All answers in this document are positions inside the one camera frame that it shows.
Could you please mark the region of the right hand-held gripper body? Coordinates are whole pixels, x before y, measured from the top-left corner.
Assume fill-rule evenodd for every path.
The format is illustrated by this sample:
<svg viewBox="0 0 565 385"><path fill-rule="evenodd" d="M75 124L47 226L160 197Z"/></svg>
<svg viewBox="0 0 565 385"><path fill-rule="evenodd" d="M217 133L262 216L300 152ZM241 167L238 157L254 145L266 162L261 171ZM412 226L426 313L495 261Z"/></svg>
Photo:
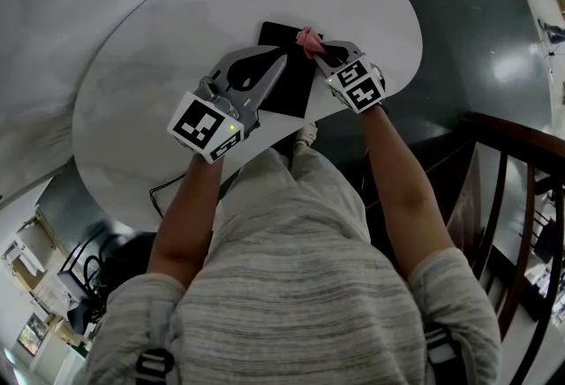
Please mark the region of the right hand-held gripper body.
<svg viewBox="0 0 565 385"><path fill-rule="evenodd" d="M326 79L334 96L356 114L360 114L385 99L385 80L378 66L353 42L325 42L344 46L349 57L346 64Z"/></svg>

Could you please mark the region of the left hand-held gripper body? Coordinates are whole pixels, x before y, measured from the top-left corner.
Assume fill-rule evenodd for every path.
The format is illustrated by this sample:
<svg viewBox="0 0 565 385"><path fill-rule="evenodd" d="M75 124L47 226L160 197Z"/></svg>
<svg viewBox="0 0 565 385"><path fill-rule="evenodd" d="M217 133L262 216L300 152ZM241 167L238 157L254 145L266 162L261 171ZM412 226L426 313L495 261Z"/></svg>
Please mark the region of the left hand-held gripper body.
<svg viewBox="0 0 565 385"><path fill-rule="evenodd" d="M185 93L167 131L214 163L260 127L259 108L281 77L288 54L256 45L226 54L197 88Z"/></svg>

